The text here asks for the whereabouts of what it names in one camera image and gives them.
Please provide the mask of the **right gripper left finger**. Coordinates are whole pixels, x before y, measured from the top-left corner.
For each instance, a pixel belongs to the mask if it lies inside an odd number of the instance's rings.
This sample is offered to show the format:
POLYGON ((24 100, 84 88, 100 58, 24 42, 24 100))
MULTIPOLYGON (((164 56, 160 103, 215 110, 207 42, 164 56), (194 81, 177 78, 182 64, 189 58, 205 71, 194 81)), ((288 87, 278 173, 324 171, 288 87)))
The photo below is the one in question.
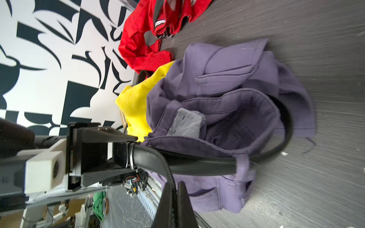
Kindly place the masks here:
POLYGON ((164 186, 151 228, 175 228, 175 187, 164 186))

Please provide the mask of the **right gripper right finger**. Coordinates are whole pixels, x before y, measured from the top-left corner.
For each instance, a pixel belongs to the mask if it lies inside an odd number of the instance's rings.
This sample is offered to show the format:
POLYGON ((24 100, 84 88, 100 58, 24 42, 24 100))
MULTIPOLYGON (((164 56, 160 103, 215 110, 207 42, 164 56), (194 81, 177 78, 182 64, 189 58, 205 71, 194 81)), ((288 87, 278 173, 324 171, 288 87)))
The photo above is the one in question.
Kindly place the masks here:
POLYGON ((184 182, 178 183, 177 190, 177 227, 199 228, 184 182))

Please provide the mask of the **purple trousers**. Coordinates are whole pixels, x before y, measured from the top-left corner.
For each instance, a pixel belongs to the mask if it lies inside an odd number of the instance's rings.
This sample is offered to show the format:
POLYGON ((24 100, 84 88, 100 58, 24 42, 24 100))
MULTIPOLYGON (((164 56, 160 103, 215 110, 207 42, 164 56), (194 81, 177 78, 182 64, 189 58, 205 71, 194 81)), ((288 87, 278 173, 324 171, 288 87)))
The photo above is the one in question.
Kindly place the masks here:
POLYGON ((312 137, 316 121, 308 92, 274 54, 267 39, 229 47, 191 44, 147 96, 151 132, 143 145, 201 157, 233 157, 232 175, 175 175, 198 212, 238 213, 255 178, 250 162, 272 135, 284 134, 273 99, 290 111, 293 134, 312 137))

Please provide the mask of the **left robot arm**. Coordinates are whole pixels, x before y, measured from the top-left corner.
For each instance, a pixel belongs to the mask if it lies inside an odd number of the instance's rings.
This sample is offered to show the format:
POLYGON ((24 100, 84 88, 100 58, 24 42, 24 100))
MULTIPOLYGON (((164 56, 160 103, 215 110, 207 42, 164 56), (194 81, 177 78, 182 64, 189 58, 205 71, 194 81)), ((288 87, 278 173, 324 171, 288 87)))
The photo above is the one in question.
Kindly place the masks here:
POLYGON ((65 136, 35 135, 1 120, 1 212, 61 201, 132 172, 128 146, 137 137, 99 123, 71 122, 65 136))

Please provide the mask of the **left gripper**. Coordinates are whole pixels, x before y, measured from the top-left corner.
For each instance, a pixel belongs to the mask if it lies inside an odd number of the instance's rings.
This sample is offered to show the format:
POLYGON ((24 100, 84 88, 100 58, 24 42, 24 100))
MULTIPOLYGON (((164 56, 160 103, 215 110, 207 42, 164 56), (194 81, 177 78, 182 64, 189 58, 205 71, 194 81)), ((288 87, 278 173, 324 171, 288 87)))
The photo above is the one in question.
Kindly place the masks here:
POLYGON ((99 123, 71 122, 67 126, 66 175, 67 190, 77 191, 95 183, 106 185, 109 178, 135 170, 110 169, 107 161, 108 143, 136 142, 127 135, 99 123))

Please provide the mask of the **yellow trousers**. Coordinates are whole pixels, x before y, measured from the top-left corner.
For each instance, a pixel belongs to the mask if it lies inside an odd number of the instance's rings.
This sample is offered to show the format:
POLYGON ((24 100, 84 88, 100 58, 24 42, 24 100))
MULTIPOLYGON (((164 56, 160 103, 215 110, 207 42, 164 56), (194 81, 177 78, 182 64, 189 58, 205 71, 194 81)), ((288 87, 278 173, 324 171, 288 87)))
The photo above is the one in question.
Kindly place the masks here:
POLYGON ((147 95, 161 79, 165 78, 172 65, 173 62, 164 64, 142 83, 126 86, 116 99, 116 105, 127 123, 127 133, 138 137, 139 142, 143 142, 152 132, 146 119, 147 95))

